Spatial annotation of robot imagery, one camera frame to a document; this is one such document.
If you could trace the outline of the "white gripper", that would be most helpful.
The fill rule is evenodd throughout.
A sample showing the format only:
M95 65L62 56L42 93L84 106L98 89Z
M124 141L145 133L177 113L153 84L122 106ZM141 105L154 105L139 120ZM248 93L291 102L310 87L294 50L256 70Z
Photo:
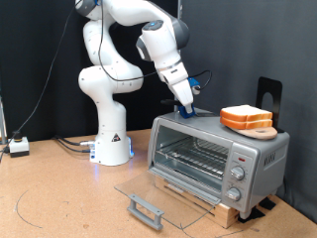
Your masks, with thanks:
M184 64L179 63L174 67L159 69L158 76L167 84L170 91L184 106L186 113L191 114L193 112L193 94Z

